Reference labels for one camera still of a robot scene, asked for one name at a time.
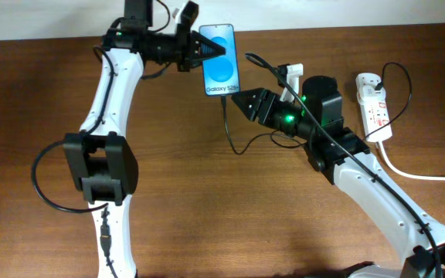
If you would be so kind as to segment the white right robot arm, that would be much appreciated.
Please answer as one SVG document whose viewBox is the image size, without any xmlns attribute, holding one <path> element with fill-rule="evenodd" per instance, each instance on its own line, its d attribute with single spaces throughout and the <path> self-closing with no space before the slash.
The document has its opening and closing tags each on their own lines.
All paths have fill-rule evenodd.
<svg viewBox="0 0 445 278">
<path fill-rule="evenodd" d="M 231 99 L 251 121 L 304 139 L 315 171 L 352 198 L 388 239 L 400 270 L 363 262 L 330 277 L 445 277 L 445 225 L 421 209 L 382 169 L 370 148 L 344 127 L 342 98 L 335 79 L 313 76 L 302 98 L 281 100 L 264 88 Z"/>
</svg>

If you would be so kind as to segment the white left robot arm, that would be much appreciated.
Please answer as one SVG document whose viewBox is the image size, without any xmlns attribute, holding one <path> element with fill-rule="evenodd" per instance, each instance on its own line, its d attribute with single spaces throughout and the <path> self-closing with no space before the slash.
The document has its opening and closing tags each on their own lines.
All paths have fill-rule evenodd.
<svg viewBox="0 0 445 278">
<path fill-rule="evenodd" d="M 127 138 L 127 122 L 137 85 L 148 61 L 174 64 L 188 72 L 225 49 L 192 30 L 199 7 L 186 2 L 174 33 L 152 30 L 153 3 L 127 1 L 124 14 L 101 38 L 102 70 L 90 111 L 63 150 L 73 183 L 88 204 L 96 229 L 100 277 L 136 277 L 129 211 L 138 185 L 138 162 Z"/>
</svg>

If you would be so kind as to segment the blue Galaxy smartphone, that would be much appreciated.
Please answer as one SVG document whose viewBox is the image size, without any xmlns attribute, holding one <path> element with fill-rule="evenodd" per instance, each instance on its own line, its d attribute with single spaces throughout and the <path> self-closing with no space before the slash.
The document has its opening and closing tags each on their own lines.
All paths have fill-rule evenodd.
<svg viewBox="0 0 445 278">
<path fill-rule="evenodd" d="M 201 25 L 199 32 L 226 50 L 224 55 L 202 63 L 206 96 L 225 96 L 239 92 L 239 69 L 233 26 L 231 24 Z"/>
</svg>

